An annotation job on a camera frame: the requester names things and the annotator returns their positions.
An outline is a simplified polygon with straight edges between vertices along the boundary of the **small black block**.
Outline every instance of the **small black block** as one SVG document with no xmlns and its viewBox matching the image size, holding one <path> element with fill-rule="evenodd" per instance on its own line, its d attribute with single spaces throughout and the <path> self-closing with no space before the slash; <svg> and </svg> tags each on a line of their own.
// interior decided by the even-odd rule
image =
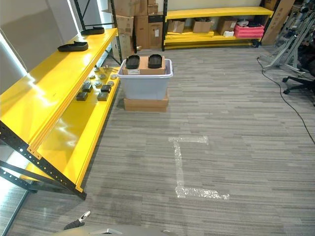
<svg viewBox="0 0 315 236">
<path fill-rule="evenodd" d="M 76 96 L 77 101 L 85 101 L 88 98 L 87 92 L 79 92 Z"/>
<path fill-rule="evenodd" d="M 82 86 L 82 92 L 91 92 L 92 91 L 92 84 L 88 83 L 88 84 L 84 84 Z"/>
<path fill-rule="evenodd" d="M 97 96 L 98 101 L 107 101 L 108 93 L 100 92 Z"/>
<path fill-rule="evenodd" d="M 110 85 L 103 85 L 100 89 L 101 92 L 110 92 L 111 86 Z"/>
</svg>

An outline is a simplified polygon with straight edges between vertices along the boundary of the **yellow shelf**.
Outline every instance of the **yellow shelf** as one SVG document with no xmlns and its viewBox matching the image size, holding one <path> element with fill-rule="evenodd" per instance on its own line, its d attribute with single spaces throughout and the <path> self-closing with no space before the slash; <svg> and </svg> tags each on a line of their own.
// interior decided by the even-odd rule
<svg viewBox="0 0 315 236">
<path fill-rule="evenodd" d="M 82 191 L 83 177 L 119 84 L 119 78 L 115 80 L 110 78 L 110 74 L 116 74 L 117 71 L 105 72 L 102 68 L 97 74 L 104 73 L 107 79 L 96 78 L 91 82 L 115 83 L 107 101 L 97 100 L 100 89 L 94 85 L 86 101 L 76 101 L 74 98 L 37 150 L 50 164 L 75 183 L 79 191 Z M 32 163 L 27 166 L 27 170 L 50 178 Z"/>
<path fill-rule="evenodd" d="M 245 15 L 268 15 L 271 17 L 273 11 L 260 6 L 227 7 L 227 8 L 205 8 L 192 10 L 168 11 L 165 20 L 208 17 L 208 16 L 245 16 Z"/>
<path fill-rule="evenodd" d="M 251 40 L 255 38 L 237 38 L 235 36 L 232 37 L 224 37 L 223 35 L 218 34 L 216 31 L 214 32 L 214 36 L 202 36 L 202 35 L 181 35 L 180 37 L 178 35 L 167 35 L 165 37 L 164 44 L 180 44 L 180 43 L 187 43 L 187 42 L 212 42 L 212 41 L 225 41 L 230 43 L 230 41 L 239 41 L 239 40 Z"/>
<path fill-rule="evenodd" d="M 116 34 L 117 29 L 106 29 L 104 34 L 77 35 L 71 42 L 86 41 L 88 50 L 54 52 L 0 96 L 0 120 L 30 145 L 31 152 L 54 127 Z"/>
<path fill-rule="evenodd" d="M 235 41 L 217 41 L 217 42 L 188 42 L 188 43 L 173 43 L 165 45 L 165 49 L 176 48 L 200 48 L 200 47 L 227 47 L 227 46 L 251 46 L 251 40 L 235 40 Z"/>
</svg>

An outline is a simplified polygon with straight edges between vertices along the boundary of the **yellow metal shelving unit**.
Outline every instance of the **yellow metal shelving unit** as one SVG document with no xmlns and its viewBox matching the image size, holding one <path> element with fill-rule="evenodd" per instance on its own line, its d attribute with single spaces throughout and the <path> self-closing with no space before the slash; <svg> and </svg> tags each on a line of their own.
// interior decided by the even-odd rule
<svg viewBox="0 0 315 236">
<path fill-rule="evenodd" d="M 2 177 L 21 187 L 28 186 L 26 179 L 44 181 L 54 191 L 85 199 L 81 183 L 119 84 L 119 78 L 110 76 L 118 68 L 95 73 L 86 101 L 77 101 L 75 96 L 117 34 L 114 28 L 104 34 L 77 35 L 71 42 L 85 41 L 88 50 L 54 52 L 0 96 L 0 139 L 30 161 L 25 170 L 11 168 L 22 173 L 21 178 L 0 169 Z M 95 81 L 114 83 L 107 101 L 97 100 L 100 89 Z"/>
<path fill-rule="evenodd" d="M 272 17 L 273 11 L 266 8 L 257 7 L 227 7 L 227 8 L 206 8 L 192 10 L 167 11 L 167 3 L 164 3 L 165 20 L 163 25 L 163 43 L 162 49 L 190 48 L 190 47 L 211 47 L 211 46 L 243 46 L 251 45 L 252 38 L 224 37 L 214 32 L 214 36 L 203 36 L 201 34 L 183 33 L 167 34 L 167 20 L 195 18 L 195 17 L 215 17 L 215 16 L 245 16 L 262 15 L 268 18 Z"/>
</svg>

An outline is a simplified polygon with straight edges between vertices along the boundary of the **box label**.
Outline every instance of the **box label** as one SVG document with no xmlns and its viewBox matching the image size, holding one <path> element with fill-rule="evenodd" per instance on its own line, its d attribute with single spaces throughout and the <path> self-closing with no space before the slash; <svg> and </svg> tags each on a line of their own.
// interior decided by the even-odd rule
<svg viewBox="0 0 315 236">
<path fill-rule="evenodd" d="M 139 69 L 128 70 L 128 75 L 140 75 Z"/>
</svg>

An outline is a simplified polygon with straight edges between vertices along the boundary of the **clear plastic bin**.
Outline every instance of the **clear plastic bin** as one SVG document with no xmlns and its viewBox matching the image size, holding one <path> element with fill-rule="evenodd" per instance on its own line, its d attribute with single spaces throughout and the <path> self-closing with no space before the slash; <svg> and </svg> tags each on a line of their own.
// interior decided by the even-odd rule
<svg viewBox="0 0 315 236">
<path fill-rule="evenodd" d="M 173 77 L 173 65 L 165 59 L 164 75 L 124 75 L 123 61 L 117 76 L 120 78 L 126 98 L 162 100 L 165 97 L 169 79 Z"/>
</svg>

